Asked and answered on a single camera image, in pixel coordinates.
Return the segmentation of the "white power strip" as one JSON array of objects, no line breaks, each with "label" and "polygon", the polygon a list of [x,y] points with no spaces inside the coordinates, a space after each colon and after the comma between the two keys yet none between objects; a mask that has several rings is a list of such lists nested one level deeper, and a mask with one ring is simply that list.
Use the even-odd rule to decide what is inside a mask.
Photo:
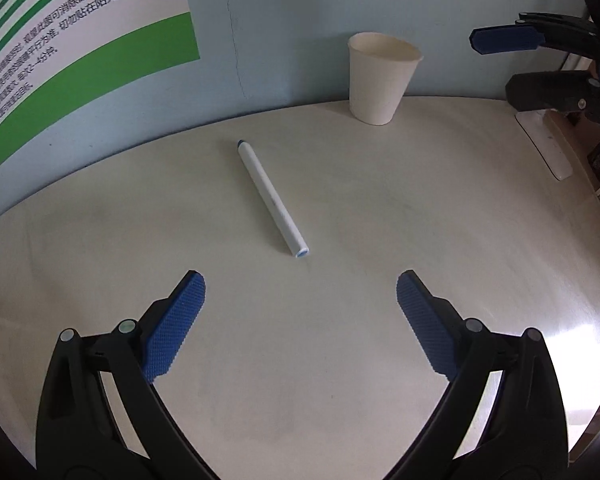
[{"label": "white power strip", "polygon": [[565,152],[556,141],[554,133],[545,121],[545,110],[517,112],[516,121],[540,154],[543,162],[557,181],[573,175],[573,169]]}]

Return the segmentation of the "white paper cup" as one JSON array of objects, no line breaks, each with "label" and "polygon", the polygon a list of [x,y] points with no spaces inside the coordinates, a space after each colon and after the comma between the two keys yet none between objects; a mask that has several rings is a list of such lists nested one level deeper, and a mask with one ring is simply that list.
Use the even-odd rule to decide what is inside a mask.
[{"label": "white paper cup", "polygon": [[367,125],[387,125],[422,60],[422,52],[407,41],[380,32],[359,32],[349,39],[348,48],[351,113]]}]

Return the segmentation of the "white blue marker pen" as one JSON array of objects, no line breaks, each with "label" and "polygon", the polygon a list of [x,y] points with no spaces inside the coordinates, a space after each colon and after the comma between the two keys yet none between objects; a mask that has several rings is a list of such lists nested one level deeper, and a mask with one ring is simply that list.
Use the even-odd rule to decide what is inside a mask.
[{"label": "white blue marker pen", "polygon": [[277,193],[275,186],[268,177],[252,146],[245,140],[239,140],[237,143],[237,153],[291,255],[294,258],[302,258],[309,255],[309,245],[306,244],[306,240],[298,229],[296,222],[291,218],[289,211]]}]

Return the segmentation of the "green white wall poster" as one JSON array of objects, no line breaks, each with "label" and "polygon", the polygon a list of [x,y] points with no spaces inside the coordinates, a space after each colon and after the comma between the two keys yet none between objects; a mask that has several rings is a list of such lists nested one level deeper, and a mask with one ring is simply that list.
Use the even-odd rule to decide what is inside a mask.
[{"label": "green white wall poster", "polygon": [[0,166],[80,107],[198,58],[188,0],[0,0]]}]

